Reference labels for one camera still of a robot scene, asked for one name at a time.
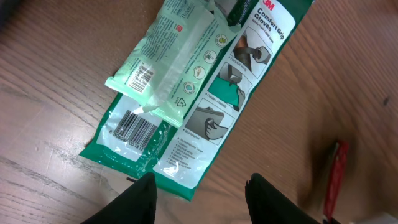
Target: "plastic bag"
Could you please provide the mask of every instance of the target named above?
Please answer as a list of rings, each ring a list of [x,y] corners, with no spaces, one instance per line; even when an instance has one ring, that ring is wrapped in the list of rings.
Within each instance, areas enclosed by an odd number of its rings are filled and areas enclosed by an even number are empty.
[[[153,111],[169,124],[179,128],[184,116],[195,101],[202,83],[206,80],[220,51],[227,46],[241,30],[240,25],[228,27],[223,13],[210,1],[208,10],[214,13],[215,19],[202,35],[188,65],[174,85],[167,101]]]
[[[242,24],[242,31],[220,52],[180,128],[150,113],[134,114],[138,102],[118,94],[80,155],[135,178],[153,172],[158,187],[191,200],[311,3],[238,0],[228,21]]]
[[[106,86],[142,105],[159,107],[169,97],[214,15],[201,1],[166,0],[155,22]]]

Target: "wooden table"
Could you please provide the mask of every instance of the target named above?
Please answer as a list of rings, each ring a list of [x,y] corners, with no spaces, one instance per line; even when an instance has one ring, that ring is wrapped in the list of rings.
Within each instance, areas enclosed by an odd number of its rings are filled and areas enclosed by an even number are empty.
[[[80,223],[130,184],[78,153],[116,95],[105,79],[161,4],[20,5],[0,33],[0,222]],[[335,217],[348,223],[396,213],[397,36],[395,0],[317,1],[193,202],[159,191],[157,223],[250,223],[244,184],[253,172],[318,218],[306,202],[335,138],[353,143]]]

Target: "circular icon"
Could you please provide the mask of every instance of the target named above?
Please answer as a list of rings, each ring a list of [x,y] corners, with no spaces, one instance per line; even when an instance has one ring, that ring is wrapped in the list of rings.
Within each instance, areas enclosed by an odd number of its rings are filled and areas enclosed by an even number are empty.
[[[226,36],[224,34],[218,34],[216,36],[216,44],[217,44],[217,46],[224,47],[227,42],[228,42],[228,39],[226,38]]]
[[[191,94],[195,92],[195,85],[192,82],[184,83],[184,92],[187,94]]]
[[[197,79],[202,79],[206,75],[206,71],[202,66],[197,66],[193,69],[193,76]]]
[[[205,62],[206,63],[214,63],[217,58],[217,54],[214,50],[208,50],[205,52]]]
[[[182,26],[180,26],[180,25],[177,25],[177,27],[175,28],[178,32],[181,32],[182,31]]]

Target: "product label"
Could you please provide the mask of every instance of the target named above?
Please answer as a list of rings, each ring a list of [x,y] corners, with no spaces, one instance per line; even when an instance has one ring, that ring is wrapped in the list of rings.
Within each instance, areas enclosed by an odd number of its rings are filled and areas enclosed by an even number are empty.
[[[141,157],[143,150],[162,120],[150,113],[134,114],[139,104],[122,96],[111,116],[101,128],[97,144],[112,149],[132,161]]]
[[[142,93],[154,76],[154,69],[150,65],[140,60],[138,68],[131,73],[129,86],[137,92]]]
[[[295,26],[279,2],[269,2],[258,2],[154,171],[190,189],[197,186]]]

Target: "red object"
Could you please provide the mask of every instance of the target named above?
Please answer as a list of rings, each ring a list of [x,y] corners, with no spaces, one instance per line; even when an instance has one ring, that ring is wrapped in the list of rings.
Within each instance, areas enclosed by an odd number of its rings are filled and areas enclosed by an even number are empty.
[[[328,191],[326,193],[325,206],[323,208],[323,214],[326,216],[329,223],[331,223],[331,216],[335,209],[337,196],[343,181],[347,152],[349,149],[349,144],[347,142],[338,141],[337,144],[339,146],[330,170]]]
[[[177,27],[175,28],[178,32],[181,32],[182,31],[182,26],[180,26],[180,25],[177,25]]]

